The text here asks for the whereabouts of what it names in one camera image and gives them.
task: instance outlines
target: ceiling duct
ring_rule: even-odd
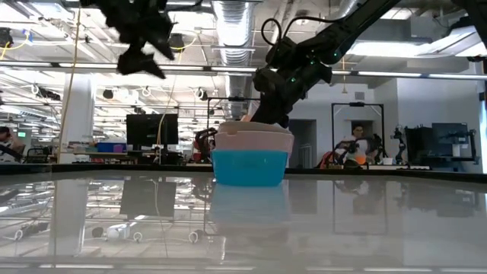
[[[340,6],[338,11],[333,12],[329,16],[326,17],[327,20],[337,20],[343,18],[353,11],[355,11],[358,7],[363,5],[367,0],[342,0],[340,2]]]
[[[213,9],[217,17],[217,32],[221,46],[250,46],[254,4],[240,1],[215,1]],[[251,51],[245,49],[222,49],[221,61],[228,66],[248,66]],[[250,78],[225,76],[225,90],[229,97],[250,97]],[[240,118],[242,109],[230,107],[232,118]]]

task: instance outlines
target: wire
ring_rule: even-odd
[[[274,18],[268,18],[267,20],[264,21],[264,23],[262,24],[262,27],[260,28],[260,34],[262,35],[262,38],[264,39],[264,41],[266,41],[266,43],[268,43],[269,45],[274,46],[275,44],[273,42],[267,40],[266,34],[264,33],[264,29],[266,28],[266,25],[269,22],[274,22],[275,26],[277,27],[277,31],[279,33],[279,35],[277,36],[277,41],[278,42],[282,38],[282,27],[281,27],[281,24],[276,19],[274,19]]]
[[[69,86],[68,86],[68,94],[66,95],[66,104],[65,107],[62,108],[62,117],[61,117],[61,129],[59,131],[59,146],[58,146],[58,153],[57,153],[57,163],[61,160],[61,148],[62,148],[62,132],[64,130],[64,125],[66,122],[66,116],[68,113],[69,107],[69,99],[71,99],[71,89],[73,88],[73,80],[75,77],[75,70],[76,70],[76,62],[78,61],[78,38],[79,38],[79,29],[81,25],[81,6],[78,8],[78,22],[76,23],[76,37],[75,37],[75,56],[73,58],[73,68],[71,70],[71,77],[69,79]]]
[[[180,56],[177,60],[177,64],[179,65],[181,63],[181,58],[183,56],[183,53],[180,53]],[[156,145],[161,144],[161,128],[162,128],[162,123],[164,122],[164,117],[166,116],[167,109],[169,109],[170,105],[170,99],[173,97],[173,92],[174,92],[174,86],[176,85],[176,80],[177,80],[177,75],[174,76],[174,81],[173,81],[173,87],[171,88],[170,94],[169,94],[169,100],[167,101],[166,108],[164,109],[164,113],[162,114],[161,121],[159,122],[159,128],[158,128],[158,138],[156,141]],[[161,162],[161,154],[159,154],[159,163]]]
[[[436,22],[436,24],[438,24],[440,27],[443,27],[443,28],[446,28],[446,29],[450,29],[450,27],[443,25],[443,24],[442,24],[442,23],[441,23],[441,22],[438,20],[438,18],[433,17],[433,21],[435,21],[435,22]]]
[[[343,20],[345,20],[345,18],[346,18],[346,16],[342,17],[342,18],[330,20],[330,19],[316,18],[316,17],[312,17],[312,16],[297,16],[295,18],[292,18],[291,21],[289,21],[288,27],[286,27],[286,30],[285,30],[283,36],[286,36],[286,34],[288,34],[289,29],[291,28],[291,25],[295,21],[298,21],[298,20],[309,20],[309,21],[316,21],[316,22],[321,22],[321,23],[340,23]]]
[[[174,12],[174,11],[191,11],[191,9],[201,6],[203,0],[197,0],[193,5],[190,6],[183,6],[179,8],[173,8],[172,10],[166,10],[166,12]]]
[[[161,214],[159,212],[159,206],[158,206],[159,183],[156,183],[154,180],[152,180],[152,183],[154,183],[155,211],[158,214],[159,224],[161,225],[162,240],[164,241],[164,248],[166,249],[166,258],[168,258],[169,253],[167,252],[166,231],[164,231],[164,225],[162,224]]]
[[[0,60],[3,60],[3,56],[5,56],[5,53],[7,52],[8,45],[10,45],[10,42],[5,44],[5,48],[3,48],[2,55],[0,56]]]
[[[197,37],[194,37],[194,38],[193,38],[193,41],[191,41],[191,43],[189,43],[189,44],[187,44],[187,45],[185,45],[185,46],[181,46],[181,47],[171,47],[171,49],[174,49],[174,50],[183,50],[183,49],[185,49],[185,48],[187,48],[187,47],[192,46],[192,45],[193,45],[193,44],[196,42],[196,39],[197,39]]]

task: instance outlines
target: glass tabletop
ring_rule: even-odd
[[[477,183],[295,174],[250,188],[146,170],[0,181],[0,273],[487,272]]]

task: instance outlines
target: support column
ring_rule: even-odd
[[[66,74],[62,107],[68,108],[65,125],[62,130],[62,147],[70,141],[87,141],[93,135],[93,115],[97,84],[93,75],[77,74],[73,78],[71,97],[67,104],[69,81],[71,75]],[[75,161],[74,155],[61,154],[60,164],[70,164]]]
[[[71,75],[65,76],[63,108],[67,107],[62,134],[61,152],[70,141],[88,140],[93,135],[93,115],[96,97],[96,81],[92,75],[75,75],[71,97],[68,99]],[[61,153],[61,164],[75,161],[74,155]],[[50,234],[49,254],[76,256],[81,252],[84,240],[84,219],[88,201],[89,179],[60,180],[56,182]]]

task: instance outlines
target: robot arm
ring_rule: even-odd
[[[452,0],[469,14],[482,41],[487,45],[487,2]],[[318,81],[330,83],[332,70],[355,40],[400,0],[369,0],[348,17],[335,22],[315,37],[294,43],[284,36],[268,52],[265,68],[253,79],[261,92],[261,103],[252,121],[279,123],[292,106]]]

